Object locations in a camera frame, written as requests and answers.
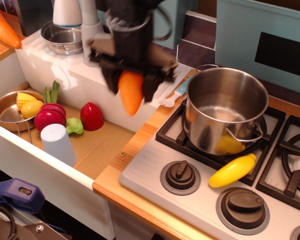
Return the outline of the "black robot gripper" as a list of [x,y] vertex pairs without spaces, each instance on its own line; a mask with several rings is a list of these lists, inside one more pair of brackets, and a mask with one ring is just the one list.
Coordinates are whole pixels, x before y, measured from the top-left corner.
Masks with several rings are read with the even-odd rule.
[[105,82],[115,95],[124,70],[143,74],[142,93],[149,103],[159,85],[174,82],[176,59],[158,47],[153,40],[153,16],[147,14],[139,23],[105,16],[111,31],[108,37],[90,38],[90,60],[99,63]]

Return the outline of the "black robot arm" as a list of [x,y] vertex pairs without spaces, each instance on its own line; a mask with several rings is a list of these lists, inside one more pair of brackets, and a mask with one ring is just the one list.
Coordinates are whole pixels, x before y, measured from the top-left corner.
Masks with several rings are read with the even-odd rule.
[[176,58],[154,42],[153,11],[159,0],[108,0],[104,18],[111,36],[90,38],[88,59],[98,63],[109,89],[119,91],[119,75],[130,71],[143,75],[144,100],[153,99],[164,81],[173,83]]

